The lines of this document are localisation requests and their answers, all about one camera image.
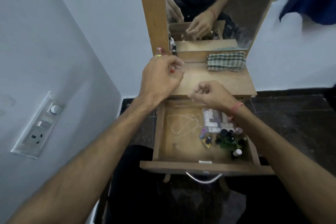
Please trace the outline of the pink wristband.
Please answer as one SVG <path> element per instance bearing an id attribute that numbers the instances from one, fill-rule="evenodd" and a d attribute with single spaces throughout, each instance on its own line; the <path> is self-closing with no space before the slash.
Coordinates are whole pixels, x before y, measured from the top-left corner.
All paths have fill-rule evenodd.
<path id="1" fill-rule="evenodd" d="M 240 102 L 240 101 L 237 101 L 237 102 L 233 105 L 233 107 L 231 107 L 231 109 L 230 109 L 230 113 L 231 113 L 231 115 L 232 115 L 232 116 L 235 116 L 236 113 L 237 113 L 237 111 L 239 110 L 239 108 L 240 108 L 241 106 L 243 106 L 243 105 L 244 105 L 244 103 L 242 103 L 242 102 Z"/>

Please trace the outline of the white wall switchboard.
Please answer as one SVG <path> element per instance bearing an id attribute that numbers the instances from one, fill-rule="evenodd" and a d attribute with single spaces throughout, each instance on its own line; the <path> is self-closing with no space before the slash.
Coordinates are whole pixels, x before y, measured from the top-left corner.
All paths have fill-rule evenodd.
<path id="1" fill-rule="evenodd" d="M 51 91 L 48 91 L 10 152 L 39 158 L 63 109 L 64 107 L 53 99 Z"/>

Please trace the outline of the person's left hand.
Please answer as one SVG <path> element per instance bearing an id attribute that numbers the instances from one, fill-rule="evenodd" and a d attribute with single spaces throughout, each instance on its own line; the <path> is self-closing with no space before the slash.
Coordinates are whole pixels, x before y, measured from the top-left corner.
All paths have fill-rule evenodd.
<path id="1" fill-rule="evenodd" d="M 184 70 L 183 60 L 174 55 L 154 56 L 142 72 L 138 98 L 156 106 L 169 97 L 181 83 L 171 80 L 170 69 Z"/>

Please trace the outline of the person's dark trousers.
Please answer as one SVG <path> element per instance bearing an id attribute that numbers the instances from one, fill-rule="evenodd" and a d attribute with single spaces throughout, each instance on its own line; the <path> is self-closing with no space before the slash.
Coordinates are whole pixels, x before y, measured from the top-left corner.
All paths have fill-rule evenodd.
<path id="1" fill-rule="evenodd" d="M 140 168 L 153 149 L 128 146 L 112 176 L 106 224 L 214 224 L 222 215 L 224 195 L 218 182 L 197 185 L 177 176 Z M 311 224 L 276 176 L 225 177 L 237 196 L 229 203 L 236 224 Z"/>

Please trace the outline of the cluster of small dark bottles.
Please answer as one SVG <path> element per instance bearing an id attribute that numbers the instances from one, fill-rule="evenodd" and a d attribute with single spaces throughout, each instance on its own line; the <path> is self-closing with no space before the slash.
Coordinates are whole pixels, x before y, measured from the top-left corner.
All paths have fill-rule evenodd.
<path id="1" fill-rule="evenodd" d="M 240 127 L 233 129 L 223 128 L 215 139 L 216 145 L 229 151 L 242 150 L 247 145 L 247 141 L 247 136 L 243 134 L 243 130 Z"/>

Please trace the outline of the bundle of white packets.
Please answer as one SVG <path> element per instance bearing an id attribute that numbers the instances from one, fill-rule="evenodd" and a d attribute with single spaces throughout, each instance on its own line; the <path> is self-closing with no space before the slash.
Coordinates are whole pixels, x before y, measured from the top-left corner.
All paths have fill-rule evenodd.
<path id="1" fill-rule="evenodd" d="M 218 134 L 223 129 L 230 131 L 234 130 L 234 124 L 231 119 L 223 112 L 203 108 L 204 127 L 209 133 Z"/>

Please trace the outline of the slim black bottle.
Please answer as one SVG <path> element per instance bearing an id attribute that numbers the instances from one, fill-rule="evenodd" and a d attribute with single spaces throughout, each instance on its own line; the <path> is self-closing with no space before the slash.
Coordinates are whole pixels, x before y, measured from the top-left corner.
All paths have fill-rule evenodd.
<path id="1" fill-rule="evenodd" d="M 170 43 L 170 51 L 171 51 L 172 55 L 178 56 L 176 43 L 175 43 L 175 41 L 172 37 L 169 38 L 169 43 Z"/>

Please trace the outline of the open wooden drawer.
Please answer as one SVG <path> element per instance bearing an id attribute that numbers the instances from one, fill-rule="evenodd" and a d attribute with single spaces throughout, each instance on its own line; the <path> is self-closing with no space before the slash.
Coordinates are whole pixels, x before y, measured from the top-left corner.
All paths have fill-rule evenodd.
<path id="1" fill-rule="evenodd" d="M 157 108 L 157 124 L 153 157 L 151 161 L 141 161 L 140 168 L 153 173 L 222 176 L 275 175 L 270 166 L 261 165 L 254 144 L 247 138 L 238 159 L 232 159 L 230 151 L 216 145 L 215 135 L 212 147 L 207 149 L 199 138 L 201 129 L 184 136 L 173 136 L 168 130 L 166 116 L 171 114 L 194 114 L 203 117 L 203 104 L 191 100 L 166 100 Z M 200 164 L 199 161 L 212 161 L 212 164 Z"/>

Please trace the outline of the person's right hand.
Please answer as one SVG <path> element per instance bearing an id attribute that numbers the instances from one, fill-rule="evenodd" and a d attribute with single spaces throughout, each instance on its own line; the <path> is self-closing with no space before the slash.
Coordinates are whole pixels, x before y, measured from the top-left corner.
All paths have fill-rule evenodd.
<path id="1" fill-rule="evenodd" d="M 207 101 L 199 102 L 226 115 L 231 115 L 230 109 L 238 101 L 222 84 L 214 80 L 198 83 L 192 92 L 208 94 Z"/>

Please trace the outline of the checked green cloth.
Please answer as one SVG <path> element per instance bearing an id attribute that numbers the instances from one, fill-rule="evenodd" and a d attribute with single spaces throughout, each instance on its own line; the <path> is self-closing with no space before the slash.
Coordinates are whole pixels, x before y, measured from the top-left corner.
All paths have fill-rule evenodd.
<path id="1" fill-rule="evenodd" d="M 244 52 L 209 54 L 206 58 L 208 71 L 241 72 L 246 67 Z"/>

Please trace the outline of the mirror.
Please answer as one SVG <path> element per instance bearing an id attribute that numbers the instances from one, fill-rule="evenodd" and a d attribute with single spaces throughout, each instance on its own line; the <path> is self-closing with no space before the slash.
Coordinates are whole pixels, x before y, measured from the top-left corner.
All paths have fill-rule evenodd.
<path id="1" fill-rule="evenodd" d="M 166 0 L 178 52 L 247 50 L 271 0 Z"/>

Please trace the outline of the person's right forearm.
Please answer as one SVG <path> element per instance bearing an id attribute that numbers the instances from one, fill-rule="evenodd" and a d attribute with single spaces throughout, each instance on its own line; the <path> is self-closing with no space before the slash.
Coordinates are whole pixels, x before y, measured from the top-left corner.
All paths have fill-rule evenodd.
<path id="1" fill-rule="evenodd" d="M 336 224 L 336 177 L 295 148 L 244 105 L 232 117 L 267 159 L 306 217 L 315 224 Z"/>

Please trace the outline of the wooden dressing table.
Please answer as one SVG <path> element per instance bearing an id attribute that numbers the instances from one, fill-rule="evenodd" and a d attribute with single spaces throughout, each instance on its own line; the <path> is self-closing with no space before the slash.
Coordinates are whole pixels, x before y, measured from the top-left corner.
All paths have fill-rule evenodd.
<path id="1" fill-rule="evenodd" d="M 172 55 L 171 51 L 168 50 L 168 26 L 166 26 L 163 22 L 164 2 L 161 0 L 141 1 L 145 13 L 145 20 L 153 55 L 157 53 L 158 47 L 162 48 L 162 55 Z M 241 72 L 208 71 L 206 57 L 211 53 L 212 51 L 177 53 L 178 57 L 185 62 L 185 73 L 179 87 L 174 90 L 166 100 L 191 100 L 187 95 L 201 81 L 219 82 L 242 103 L 257 95 L 247 68 L 244 68 Z"/>

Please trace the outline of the person's left forearm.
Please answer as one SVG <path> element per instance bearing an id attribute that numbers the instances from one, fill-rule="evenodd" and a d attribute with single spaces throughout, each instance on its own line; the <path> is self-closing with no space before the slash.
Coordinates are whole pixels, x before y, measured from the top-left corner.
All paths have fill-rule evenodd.
<path id="1" fill-rule="evenodd" d="M 139 95 L 102 134 L 50 178 L 7 224 L 83 224 L 111 178 L 131 138 L 162 102 Z"/>

